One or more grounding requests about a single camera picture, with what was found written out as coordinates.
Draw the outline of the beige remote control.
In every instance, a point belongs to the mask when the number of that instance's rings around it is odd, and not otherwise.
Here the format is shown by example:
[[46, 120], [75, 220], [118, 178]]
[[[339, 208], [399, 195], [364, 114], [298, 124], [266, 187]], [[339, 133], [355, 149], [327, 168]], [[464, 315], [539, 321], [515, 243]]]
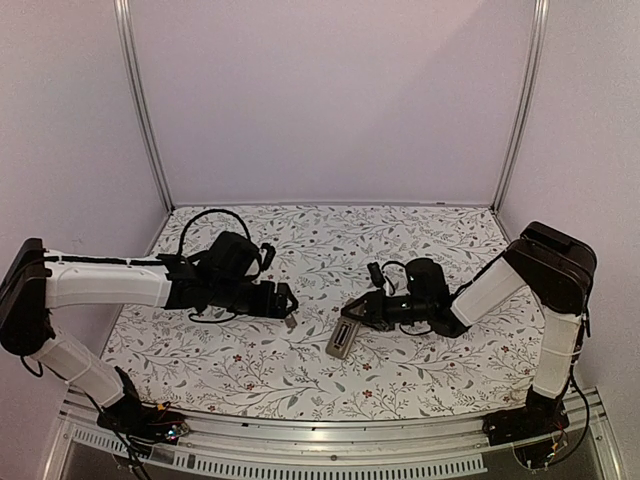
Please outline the beige remote control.
[[326, 345], [325, 352], [336, 359], [344, 360], [349, 355], [360, 329], [360, 323], [349, 318], [340, 318]]

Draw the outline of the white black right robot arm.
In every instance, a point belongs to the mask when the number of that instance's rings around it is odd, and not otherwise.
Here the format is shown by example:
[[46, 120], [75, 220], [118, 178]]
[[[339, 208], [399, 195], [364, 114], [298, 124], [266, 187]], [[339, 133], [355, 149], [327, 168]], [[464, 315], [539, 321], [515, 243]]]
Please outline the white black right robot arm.
[[442, 266], [427, 257], [404, 264], [407, 294], [389, 296], [381, 266], [369, 264], [375, 286], [341, 310], [344, 318], [376, 331], [425, 322], [440, 336], [457, 338], [522, 289], [528, 289], [544, 320], [539, 365], [517, 427], [537, 436], [552, 424], [568, 387], [581, 341], [590, 331], [589, 298], [597, 257], [586, 243], [538, 221], [451, 291]]

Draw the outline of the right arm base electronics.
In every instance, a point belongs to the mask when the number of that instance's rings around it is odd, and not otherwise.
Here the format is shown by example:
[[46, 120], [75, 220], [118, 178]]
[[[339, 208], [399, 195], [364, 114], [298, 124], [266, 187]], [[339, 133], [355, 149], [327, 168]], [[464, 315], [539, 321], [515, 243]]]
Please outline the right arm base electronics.
[[584, 442], [590, 427], [590, 409], [575, 443], [569, 442], [570, 426], [563, 399], [541, 396], [530, 390], [525, 405], [503, 409], [483, 417], [482, 432], [490, 446], [516, 443], [513, 449], [518, 463], [527, 470], [548, 469], [568, 460]]

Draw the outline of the beige battery cover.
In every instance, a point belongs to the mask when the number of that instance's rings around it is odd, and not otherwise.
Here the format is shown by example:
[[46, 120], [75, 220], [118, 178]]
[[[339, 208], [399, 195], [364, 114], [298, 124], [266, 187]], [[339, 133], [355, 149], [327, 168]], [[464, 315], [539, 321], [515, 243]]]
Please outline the beige battery cover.
[[294, 329], [297, 326], [297, 320], [293, 312], [289, 313], [284, 321], [288, 329]]

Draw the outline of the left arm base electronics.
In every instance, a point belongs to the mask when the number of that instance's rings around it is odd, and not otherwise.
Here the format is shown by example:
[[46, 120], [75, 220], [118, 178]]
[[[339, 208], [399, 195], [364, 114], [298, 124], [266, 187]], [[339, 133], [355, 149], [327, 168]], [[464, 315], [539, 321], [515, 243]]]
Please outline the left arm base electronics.
[[125, 447], [129, 469], [137, 479], [150, 479], [141, 456], [149, 458], [152, 447], [164, 443], [176, 445], [190, 432], [186, 417], [170, 409], [170, 402], [145, 405], [128, 375], [115, 368], [123, 385], [123, 396], [109, 407], [100, 406], [87, 395], [98, 411], [97, 424], [111, 430]]

